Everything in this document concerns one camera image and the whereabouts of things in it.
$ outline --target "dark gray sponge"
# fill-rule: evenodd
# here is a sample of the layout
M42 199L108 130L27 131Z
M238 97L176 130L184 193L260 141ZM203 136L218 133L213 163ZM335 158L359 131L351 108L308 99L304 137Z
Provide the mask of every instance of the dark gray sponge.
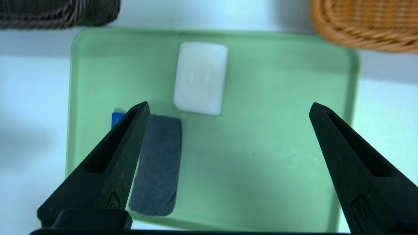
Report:
M139 155L129 208L142 215L171 214L176 203L180 159L180 120L151 115Z

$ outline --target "wicker basket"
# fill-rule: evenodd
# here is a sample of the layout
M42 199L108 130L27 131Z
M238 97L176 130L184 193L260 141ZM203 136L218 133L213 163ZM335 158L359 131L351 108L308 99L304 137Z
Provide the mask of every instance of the wicker basket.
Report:
M418 0L311 0L311 20L341 46L418 53Z
M0 0L0 28L100 26L119 10L120 0Z

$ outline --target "blue marker cap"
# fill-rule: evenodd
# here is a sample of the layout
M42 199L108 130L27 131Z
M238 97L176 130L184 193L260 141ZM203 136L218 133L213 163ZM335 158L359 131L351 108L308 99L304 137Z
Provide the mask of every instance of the blue marker cap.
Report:
M116 126L116 124L122 119L125 113L122 112L114 112L112 113L112 128Z

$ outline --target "white block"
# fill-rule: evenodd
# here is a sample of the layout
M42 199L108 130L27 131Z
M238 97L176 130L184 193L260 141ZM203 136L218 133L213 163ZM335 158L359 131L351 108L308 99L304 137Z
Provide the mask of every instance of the white block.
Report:
M206 42L185 42L177 62L174 104L182 111L219 115L228 48Z

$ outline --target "plastic tray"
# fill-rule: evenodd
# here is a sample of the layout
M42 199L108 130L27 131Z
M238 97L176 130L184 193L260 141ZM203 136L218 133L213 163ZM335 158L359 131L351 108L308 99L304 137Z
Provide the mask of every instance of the plastic tray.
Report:
M173 105L185 41L229 47L220 116ZM182 121L180 179L170 216L133 219L191 230L336 232L339 203L308 114L319 102L351 123L355 51L316 36L101 28L81 32L71 54L67 175L110 130L115 109L148 101L151 113Z

